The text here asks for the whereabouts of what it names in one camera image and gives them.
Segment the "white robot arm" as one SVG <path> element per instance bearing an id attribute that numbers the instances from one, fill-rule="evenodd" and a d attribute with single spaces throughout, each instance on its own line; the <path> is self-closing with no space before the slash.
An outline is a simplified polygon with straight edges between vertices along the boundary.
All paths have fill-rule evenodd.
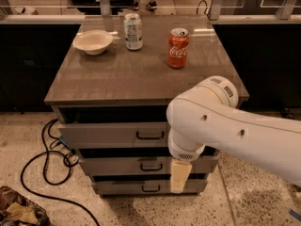
<path id="1" fill-rule="evenodd" d="M 183 192 L 191 163 L 207 146 L 301 186 L 301 121 L 249 113 L 237 105 L 236 87 L 217 75 L 170 102 L 166 118 L 173 193 Z"/>

